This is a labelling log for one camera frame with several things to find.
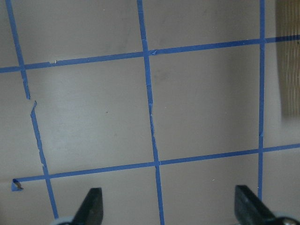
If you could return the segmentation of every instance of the white surface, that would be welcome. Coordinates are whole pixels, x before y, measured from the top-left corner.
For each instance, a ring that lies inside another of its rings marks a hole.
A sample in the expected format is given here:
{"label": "white surface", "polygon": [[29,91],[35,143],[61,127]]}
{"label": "white surface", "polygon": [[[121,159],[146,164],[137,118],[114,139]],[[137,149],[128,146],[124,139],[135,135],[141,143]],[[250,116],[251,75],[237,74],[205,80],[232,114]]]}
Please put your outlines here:
{"label": "white surface", "polygon": [[149,49],[259,38],[259,1],[146,0]]}
{"label": "white surface", "polygon": [[276,1],[265,1],[265,36],[266,38],[276,37]]}
{"label": "white surface", "polygon": [[161,160],[258,148],[258,46],[158,55],[150,62]]}
{"label": "white surface", "polygon": [[257,193],[257,155],[161,166],[165,224],[236,223],[234,187]]}
{"label": "white surface", "polygon": [[50,173],[153,161],[143,59],[28,72]]}
{"label": "white surface", "polygon": [[136,0],[12,0],[25,63],[142,50]]}
{"label": "white surface", "polygon": [[270,210],[299,218],[300,149],[264,154],[263,201]]}

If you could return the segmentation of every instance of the blue grid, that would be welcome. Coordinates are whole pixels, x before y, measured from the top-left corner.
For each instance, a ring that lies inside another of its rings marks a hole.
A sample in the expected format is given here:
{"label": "blue grid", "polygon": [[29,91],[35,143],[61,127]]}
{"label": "blue grid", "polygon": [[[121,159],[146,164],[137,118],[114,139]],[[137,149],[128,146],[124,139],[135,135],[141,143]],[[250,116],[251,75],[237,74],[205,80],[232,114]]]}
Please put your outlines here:
{"label": "blue grid", "polygon": [[[242,155],[249,155],[249,154],[258,154],[258,156],[259,156],[259,159],[258,159],[258,196],[262,199],[262,196],[263,196],[263,192],[262,192],[263,154],[265,152],[270,152],[270,151],[300,148],[300,143],[284,145],[284,146],[277,146],[277,147],[269,147],[269,148],[263,147],[265,45],[267,43],[300,40],[300,35],[265,38],[265,0],[260,0],[260,38],[259,39],[250,39],[250,40],[240,40],[240,41],[231,41],[231,42],[204,44],[204,45],[192,45],[192,46],[182,46],[182,47],[175,47],[175,48],[149,50],[148,44],[147,44],[147,38],[146,38],[146,28],[145,28],[145,24],[144,24],[143,0],[137,0],[141,41],[142,41],[142,49],[143,49],[142,52],[131,52],[131,53],[124,53],[124,54],[88,57],[88,58],[81,58],[81,59],[60,60],[55,63],[42,62],[42,63],[33,63],[33,64],[24,64],[22,51],[21,51],[21,47],[19,44],[19,38],[18,38],[18,34],[17,34],[17,27],[16,27],[16,23],[15,23],[11,0],[6,0],[6,6],[7,6],[7,12],[8,12],[11,31],[12,31],[12,35],[13,35],[13,39],[14,39],[14,43],[15,43],[15,50],[16,50],[19,66],[18,67],[0,68],[0,73],[8,73],[8,72],[16,72],[16,71],[21,72],[22,79],[23,79],[23,85],[24,85],[24,91],[25,91],[25,95],[26,95],[27,99],[30,99],[30,91],[28,88],[26,70],[37,69],[37,68],[58,67],[58,66],[74,65],[74,64],[83,64],[83,63],[92,63],[92,62],[101,62],[101,61],[109,61],[109,60],[139,58],[139,57],[143,57],[143,59],[144,59],[147,97],[148,97],[148,106],[149,106],[149,117],[150,117],[150,128],[151,128],[151,138],[152,138],[152,147],[153,147],[153,156],[154,156],[153,162],[131,164],[131,165],[119,165],[119,166],[111,166],[111,167],[105,167],[105,168],[96,168],[96,169],[89,169],[89,170],[49,174],[47,165],[46,165],[46,159],[43,154],[41,137],[40,137],[40,134],[38,131],[38,122],[37,122],[37,119],[35,116],[35,107],[37,105],[37,103],[35,102],[32,112],[31,112],[31,119],[32,119],[32,125],[34,128],[34,133],[35,133],[35,136],[37,139],[37,146],[39,149],[40,159],[43,164],[44,175],[22,177],[22,178],[16,178],[16,179],[19,182],[45,180],[46,184],[47,184],[50,202],[52,205],[53,215],[55,218],[58,218],[59,215],[57,212],[54,194],[53,194],[51,182],[50,182],[50,180],[54,179],[54,178],[77,176],[77,175],[92,174],[92,173],[103,173],[103,172],[110,172],[110,171],[120,171],[120,170],[127,170],[127,169],[133,169],[133,168],[155,167],[160,224],[164,225],[165,220],[164,220],[162,188],[161,188],[160,170],[159,170],[160,165],[201,161],[201,160],[216,159],[216,158],[226,158],[226,157],[242,156]],[[149,57],[150,56],[153,57],[158,54],[171,54],[171,53],[181,53],[181,52],[190,52],[190,51],[200,51],[200,50],[227,48],[227,47],[235,47],[235,46],[243,46],[243,45],[260,45],[260,84],[259,84],[260,85],[260,89],[259,89],[260,93],[259,93],[259,131],[258,131],[259,143],[258,143],[258,149],[160,161],[159,157],[158,157],[158,150],[156,147],[156,141],[155,141],[155,137],[154,137],[154,126],[153,126],[153,117],[152,117],[153,98],[152,98]]]}

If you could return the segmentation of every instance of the blue painter's tape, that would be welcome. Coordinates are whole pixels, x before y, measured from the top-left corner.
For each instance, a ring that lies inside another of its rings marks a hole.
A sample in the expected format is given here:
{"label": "blue painter's tape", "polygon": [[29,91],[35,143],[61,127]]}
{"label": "blue painter's tape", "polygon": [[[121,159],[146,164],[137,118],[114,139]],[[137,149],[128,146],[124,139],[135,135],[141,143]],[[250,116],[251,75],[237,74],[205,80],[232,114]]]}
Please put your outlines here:
{"label": "blue painter's tape", "polygon": [[264,148],[263,152],[289,150],[289,149],[297,149],[297,148],[300,148],[300,143]]}
{"label": "blue painter's tape", "polygon": [[111,166],[111,167],[90,169],[90,170],[80,170],[80,171],[73,171],[73,172],[62,172],[62,173],[52,174],[52,175],[50,175],[50,178],[52,179],[52,178],[70,177],[70,176],[86,175],[86,174],[93,174],[93,173],[105,173],[105,172],[111,172],[111,171],[144,168],[144,167],[150,167],[150,166],[154,166],[154,165],[155,165],[154,162],[149,162],[149,163]]}
{"label": "blue painter's tape", "polygon": [[7,8],[7,13],[8,13],[8,18],[9,18],[9,23],[10,23],[10,28],[12,31],[14,43],[15,43],[15,51],[17,54],[20,70],[21,70],[21,75],[23,79],[23,85],[24,85],[24,90],[25,90],[25,95],[27,99],[30,99],[30,92],[29,92],[29,87],[28,87],[28,81],[27,81],[27,75],[26,75],[26,70],[24,67],[24,60],[23,60],[23,55],[21,51],[21,46],[19,43],[19,36],[17,33],[17,26],[15,23],[15,17],[14,17],[14,12],[13,12],[13,7],[11,4],[10,0],[5,0],[6,2],[6,8]]}
{"label": "blue painter's tape", "polygon": [[156,140],[154,137],[154,125],[153,125],[153,117],[152,117],[153,97],[152,97],[152,85],[151,85],[151,71],[150,71],[149,50],[148,50],[148,43],[147,43],[147,38],[146,38],[146,28],[145,28],[145,22],[144,22],[144,11],[143,11],[143,1],[142,0],[137,0],[137,9],[138,9],[138,15],[139,15],[142,50],[143,50],[144,65],[145,65],[145,78],[146,78],[146,87],[147,87],[147,96],[148,96],[153,157],[154,157],[154,163],[155,163],[155,168],[156,168],[155,177],[156,177],[156,186],[157,186],[159,218],[160,218],[160,225],[165,225],[162,188],[161,188],[160,171],[159,171],[160,162],[158,159],[158,150],[156,148]]}
{"label": "blue painter's tape", "polygon": [[260,0],[259,124],[258,124],[258,197],[263,197],[263,116],[265,68],[265,1]]}
{"label": "blue painter's tape", "polygon": [[20,67],[3,67],[0,68],[0,74],[20,71]]}
{"label": "blue painter's tape", "polygon": [[149,54],[150,55],[156,55],[157,52],[158,52],[157,50],[151,50],[151,51],[149,51]]}
{"label": "blue painter's tape", "polygon": [[37,139],[37,148],[39,150],[40,160],[41,160],[41,163],[43,164],[43,172],[44,172],[45,181],[46,181],[46,185],[47,185],[47,189],[48,189],[50,203],[52,206],[53,215],[54,215],[54,218],[57,219],[59,216],[58,216],[57,207],[56,207],[56,203],[55,203],[55,199],[54,199],[54,193],[53,193],[51,182],[50,182],[49,172],[47,169],[47,163],[46,163],[46,159],[45,159],[44,152],[43,152],[42,140],[41,140],[41,136],[40,136],[40,133],[38,130],[38,121],[37,121],[36,113],[35,113],[36,106],[37,106],[37,102],[35,101],[33,108],[31,110],[30,116],[31,116],[34,134]]}
{"label": "blue painter's tape", "polygon": [[96,56],[96,57],[88,57],[88,58],[80,58],[80,59],[59,60],[55,63],[42,62],[42,63],[27,64],[25,65],[25,68],[38,69],[38,68],[48,68],[48,67],[59,67],[59,66],[83,64],[83,63],[139,58],[142,56],[143,56],[143,52],[131,52],[131,53],[124,53],[124,54],[104,55],[104,56]]}
{"label": "blue painter's tape", "polygon": [[159,166],[155,166],[155,179],[156,179],[156,188],[157,188],[157,198],[158,198],[158,208],[159,208],[159,219],[160,224],[165,224],[165,217],[164,217],[164,206],[163,206],[163,193],[161,187],[161,178],[160,178],[160,170]]}
{"label": "blue painter's tape", "polygon": [[[269,148],[263,149],[263,152],[289,150],[289,149],[295,149],[295,148],[300,148],[300,143],[276,146],[276,147],[269,147]],[[163,160],[163,161],[158,161],[158,163],[157,162],[148,162],[148,163],[139,163],[139,164],[130,164],[130,165],[119,165],[119,166],[111,166],[111,167],[98,168],[98,169],[56,173],[56,174],[49,175],[49,178],[53,179],[53,178],[68,177],[68,176],[86,175],[86,174],[92,174],[92,173],[104,173],[104,172],[111,172],[111,171],[144,168],[144,167],[151,167],[151,166],[157,166],[157,165],[168,165],[168,164],[175,164],[175,163],[185,163],[185,162],[209,160],[209,159],[216,159],[216,158],[227,158],[227,157],[234,157],[234,156],[257,154],[257,153],[259,153],[259,150],[254,149],[254,150],[236,151],[236,152],[220,153],[220,154],[213,154],[213,155],[206,155],[206,156],[196,156],[196,157],[188,157],[188,158]],[[45,179],[44,175],[16,178],[16,180],[18,180],[19,182],[44,180],[44,179]]]}
{"label": "blue painter's tape", "polygon": [[221,42],[221,43],[214,43],[214,44],[192,45],[192,46],[185,46],[185,47],[151,50],[149,54],[153,55],[152,53],[154,51],[155,51],[155,55],[158,55],[158,54],[193,52],[193,51],[208,50],[208,49],[215,49],[215,48],[228,48],[228,47],[236,47],[236,46],[243,46],[243,45],[257,45],[260,43],[261,43],[260,39],[230,41],[230,42]]}
{"label": "blue painter's tape", "polygon": [[274,42],[282,42],[282,41],[296,41],[300,40],[300,35],[290,35],[290,36],[282,36],[282,37],[270,37],[266,38],[266,43],[274,43]]}
{"label": "blue painter's tape", "polygon": [[11,183],[11,191],[23,191],[23,188],[17,179],[13,179],[13,182]]}
{"label": "blue painter's tape", "polygon": [[258,189],[257,196],[260,200],[263,199],[263,153],[258,153]]}
{"label": "blue painter's tape", "polygon": [[18,180],[19,182],[27,182],[27,181],[35,181],[35,180],[44,180],[45,176],[32,176],[32,177],[21,177],[21,178],[15,178],[15,180]]}
{"label": "blue painter's tape", "polygon": [[186,163],[186,162],[201,161],[201,160],[208,160],[208,159],[227,158],[227,157],[233,157],[233,156],[257,154],[258,152],[259,152],[258,149],[245,150],[245,151],[234,151],[234,152],[219,153],[219,154],[212,154],[212,155],[206,155],[206,156],[195,156],[195,157],[188,157],[188,158],[169,159],[169,160],[160,161],[160,163],[161,163],[161,165]]}

